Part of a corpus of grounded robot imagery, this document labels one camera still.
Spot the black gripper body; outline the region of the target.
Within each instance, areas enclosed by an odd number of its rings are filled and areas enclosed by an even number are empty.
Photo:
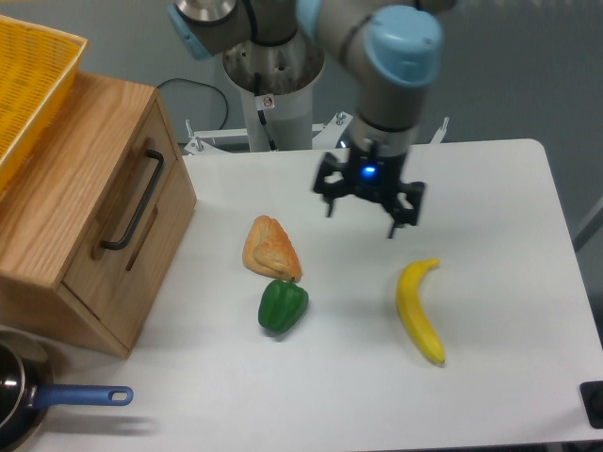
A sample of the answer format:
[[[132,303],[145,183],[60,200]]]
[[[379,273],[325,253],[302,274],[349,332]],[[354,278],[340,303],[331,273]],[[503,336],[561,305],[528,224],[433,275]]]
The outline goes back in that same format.
[[[346,133],[349,148],[346,191],[370,202],[397,202],[415,196],[415,186],[401,180],[415,128],[387,132],[369,124],[352,124]]]

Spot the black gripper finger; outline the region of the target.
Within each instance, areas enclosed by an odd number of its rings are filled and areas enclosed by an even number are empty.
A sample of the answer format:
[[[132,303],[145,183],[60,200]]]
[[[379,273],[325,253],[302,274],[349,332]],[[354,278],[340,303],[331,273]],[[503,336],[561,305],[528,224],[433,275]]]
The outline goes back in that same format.
[[[426,188],[423,182],[399,182],[398,187],[385,196],[383,209],[392,218],[388,239],[393,239],[398,229],[418,224]]]
[[[340,161],[333,153],[325,153],[318,164],[313,191],[326,203],[326,217],[330,218],[335,201],[352,193],[348,163]]]

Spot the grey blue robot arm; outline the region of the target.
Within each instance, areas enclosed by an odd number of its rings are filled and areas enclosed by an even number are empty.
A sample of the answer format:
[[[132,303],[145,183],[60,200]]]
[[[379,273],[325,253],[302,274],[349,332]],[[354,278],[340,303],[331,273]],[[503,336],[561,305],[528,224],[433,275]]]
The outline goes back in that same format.
[[[425,186],[401,178],[426,94],[436,79],[449,1],[175,1],[168,9],[197,59],[221,56],[246,103],[250,144],[311,144],[309,98],[325,59],[358,83],[342,134],[346,161],[326,153],[313,189],[328,204],[353,195],[380,205],[394,229],[416,225]]]

